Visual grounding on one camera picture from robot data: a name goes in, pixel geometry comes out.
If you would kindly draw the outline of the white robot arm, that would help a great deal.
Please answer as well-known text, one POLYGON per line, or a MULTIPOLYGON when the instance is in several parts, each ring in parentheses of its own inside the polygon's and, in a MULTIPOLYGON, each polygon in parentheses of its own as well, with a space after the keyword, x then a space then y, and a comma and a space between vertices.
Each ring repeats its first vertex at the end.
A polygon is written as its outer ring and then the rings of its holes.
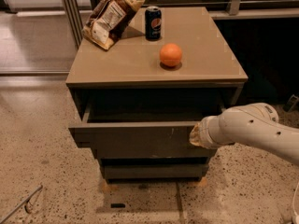
POLYGON ((203 118, 193 127, 190 143, 208 149, 239 143, 299 165, 299 130, 280 124, 278 112, 266 103, 234 106, 203 118))

